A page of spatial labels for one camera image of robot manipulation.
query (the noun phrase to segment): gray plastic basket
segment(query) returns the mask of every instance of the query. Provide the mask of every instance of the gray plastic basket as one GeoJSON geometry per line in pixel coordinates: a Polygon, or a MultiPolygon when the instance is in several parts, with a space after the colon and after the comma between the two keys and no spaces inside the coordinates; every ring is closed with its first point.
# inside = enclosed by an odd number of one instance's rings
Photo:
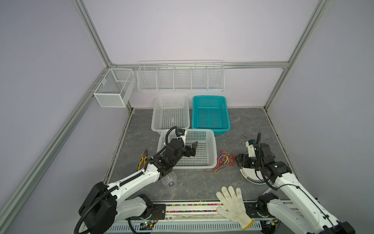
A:
{"type": "MultiPolygon", "coordinates": [[[[168,130],[163,130],[159,139],[157,151],[161,150],[165,145],[165,136],[168,130]]],[[[169,134],[169,142],[175,138],[175,131],[169,134]]],[[[186,145],[197,143],[195,157],[182,157],[175,165],[176,169],[205,169],[214,168],[217,165],[217,147],[215,144],[214,133],[210,129],[187,129],[186,145]]]]}

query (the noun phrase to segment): white wall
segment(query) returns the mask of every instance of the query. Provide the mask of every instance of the white wall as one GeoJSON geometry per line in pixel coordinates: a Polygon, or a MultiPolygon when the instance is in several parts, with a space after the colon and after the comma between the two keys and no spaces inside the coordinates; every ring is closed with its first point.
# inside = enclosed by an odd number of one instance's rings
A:
{"type": "Polygon", "coordinates": [[[86,0],[110,59],[287,61],[318,0],[86,0]]]}
{"type": "Polygon", "coordinates": [[[140,92],[136,85],[130,103],[133,107],[150,108],[156,97],[186,95],[192,106],[194,96],[218,95],[226,98],[229,107],[264,106],[281,72],[281,68],[226,69],[226,88],[223,92],[140,92]]]}
{"type": "Polygon", "coordinates": [[[126,112],[92,102],[8,234],[73,233],[78,209],[104,179],[126,112]]]}
{"type": "Polygon", "coordinates": [[[305,187],[356,233],[373,232],[373,12],[333,1],[269,110],[305,187]]]}
{"type": "Polygon", "coordinates": [[[103,70],[68,0],[0,2],[0,209],[103,70]]]}

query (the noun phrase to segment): yellow glove cuff trim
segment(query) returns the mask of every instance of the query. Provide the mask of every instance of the yellow glove cuff trim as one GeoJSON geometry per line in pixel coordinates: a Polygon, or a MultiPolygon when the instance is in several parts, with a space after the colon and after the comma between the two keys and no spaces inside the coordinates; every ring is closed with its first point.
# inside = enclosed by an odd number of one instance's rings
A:
{"type": "Polygon", "coordinates": [[[243,228],[243,231],[246,230],[247,228],[249,228],[249,227],[250,227],[254,222],[255,222],[255,221],[252,220],[252,222],[250,222],[250,223],[248,224],[248,226],[246,226],[245,228],[243,228]]]}

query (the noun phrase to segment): colorful wire bundle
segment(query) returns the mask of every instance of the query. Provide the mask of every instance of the colorful wire bundle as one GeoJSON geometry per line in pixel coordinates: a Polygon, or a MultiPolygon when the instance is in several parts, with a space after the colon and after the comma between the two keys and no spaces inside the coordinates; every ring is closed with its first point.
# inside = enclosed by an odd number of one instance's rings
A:
{"type": "Polygon", "coordinates": [[[225,166],[229,166],[229,167],[234,166],[235,165],[235,158],[234,157],[235,157],[235,155],[232,154],[230,156],[227,152],[221,150],[221,153],[217,158],[217,166],[215,167],[215,169],[213,169],[212,171],[206,171],[206,169],[205,169],[204,171],[207,172],[207,173],[214,172],[215,174],[217,174],[225,166]]]}

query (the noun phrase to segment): wire rack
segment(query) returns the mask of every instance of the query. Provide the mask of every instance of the wire rack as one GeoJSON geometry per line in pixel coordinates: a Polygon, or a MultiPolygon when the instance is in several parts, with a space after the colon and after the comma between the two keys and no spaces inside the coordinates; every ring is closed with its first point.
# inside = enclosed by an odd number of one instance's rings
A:
{"type": "Polygon", "coordinates": [[[223,91],[223,61],[141,61],[139,91],[223,91]]]}
{"type": "Polygon", "coordinates": [[[135,83],[132,69],[110,68],[93,94],[102,107],[126,107],[135,83]]]}

